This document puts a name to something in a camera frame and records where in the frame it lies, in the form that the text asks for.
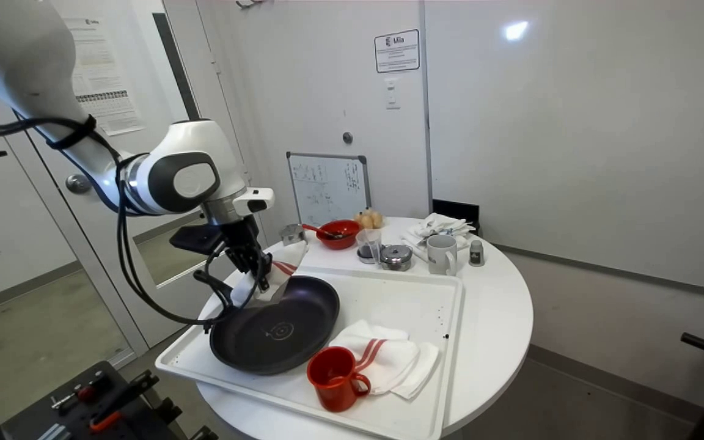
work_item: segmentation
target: white napkin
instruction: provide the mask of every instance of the white napkin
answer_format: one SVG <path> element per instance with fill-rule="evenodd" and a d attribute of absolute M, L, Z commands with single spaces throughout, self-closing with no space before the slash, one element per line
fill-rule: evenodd
<path fill-rule="evenodd" d="M 403 242 L 418 250 L 431 236 L 453 236 L 457 250 L 466 250 L 469 248 L 473 230 L 474 228 L 468 220 L 434 212 L 422 225 L 408 228 L 408 232 L 403 236 Z"/>
<path fill-rule="evenodd" d="M 346 329 L 330 346 L 348 348 L 363 359 L 372 341 L 387 341 L 374 363 L 363 370 L 372 382 L 372 395 L 395 391 L 401 399 L 416 399 L 438 363 L 438 348 L 427 342 L 416 346 L 408 332 L 358 320 Z"/>
<path fill-rule="evenodd" d="M 434 375 L 434 368 L 440 359 L 440 349 L 431 342 L 418 346 L 418 349 L 422 349 L 422 354 L 418 354 L 416 368 L 395 390 L 395 395 L 407 399 L 407 401 L 416 399 L 424 391 L 424 387 L 428 385 L 428 379 Z"/>

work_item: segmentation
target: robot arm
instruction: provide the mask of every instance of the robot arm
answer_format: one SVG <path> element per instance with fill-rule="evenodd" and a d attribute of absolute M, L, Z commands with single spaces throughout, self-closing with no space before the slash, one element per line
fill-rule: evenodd
<path fill-rule="evenodd" d="M 171 126 L 150 154 L 123 154 L 88 138 L 94 120 L 75 98 L 75 38 L 46 0 L 0 0 L 0 98 L 24 117 L 65 117 L 83 131 L 43 122 L 39 134 L 59 146 L 114 210 L 166 215 L 203 209 L 213 245 L 225 242 L 241 272 L 265 266 L 252 212 L 275 204 L 269 188 L 247 188 L 225 133 L 213 120 Z M 208 241 L 176 241 L 207 252 Z"/>

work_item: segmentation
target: floor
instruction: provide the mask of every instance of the floor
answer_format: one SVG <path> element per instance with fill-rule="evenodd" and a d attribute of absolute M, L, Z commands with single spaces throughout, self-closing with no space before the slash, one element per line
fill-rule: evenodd
<path fill-rule="evenodd" d="M 126 368 L 136 376 L 154 365 L 166 346 Z M 121 336 L 105 305 L 83 282 L 83 272 L 65 272 L 0 304 L 0 420 L 75 376 L 83 368 L 121 349 Z M 202 425 L 220 437 L 244 437 L 225 425 L 199 397 L 196 387 L 160 375 L 156 391 L 171 397 L 185 415 L 185 432 Z M 689 424 L 616 397 L 606 390 L 529 359 L 515 387 L 463 437 L 493 440 L 681 440 Z"/>

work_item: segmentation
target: white tray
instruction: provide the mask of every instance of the white tray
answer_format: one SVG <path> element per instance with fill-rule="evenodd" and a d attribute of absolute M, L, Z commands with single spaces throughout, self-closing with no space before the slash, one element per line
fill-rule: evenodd
<path fill-rule="evenodd" d="M 466 289 L 451 276 L 365 274 L 299 269 L 318 276 L 340 294 L 340 320 L 336 332 L 356 320 L 400 329 L 416 342 L 440 348 L 440 363 L 418 399 L 367 397 L 346 413 L 328 413 L 307 379 L 307 365 L 279 376 L 255 376 L 219 363 L 202 329 L 186 330 L 166 348 L 156 370 L 225 391 L 244 395 L 318 420 L 337 424 L 378 437 L 440 437 L 449 415 L 449 395 L 455 365 L 457 324 Z"/>

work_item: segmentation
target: whiteboard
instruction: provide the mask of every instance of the whiteboard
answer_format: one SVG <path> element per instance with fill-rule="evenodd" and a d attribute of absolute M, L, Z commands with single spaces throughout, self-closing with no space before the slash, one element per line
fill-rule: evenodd
<path fill-rule="evenodd" d="M 372 205 L 365 157 L 287 154 L 302 222 L 358 217 Z"/>
<path fill-rule="evenodd" d="M 704 3 L 427 3 L 427 28 L 435 199 L 500 245 L 704 286 Z"/>

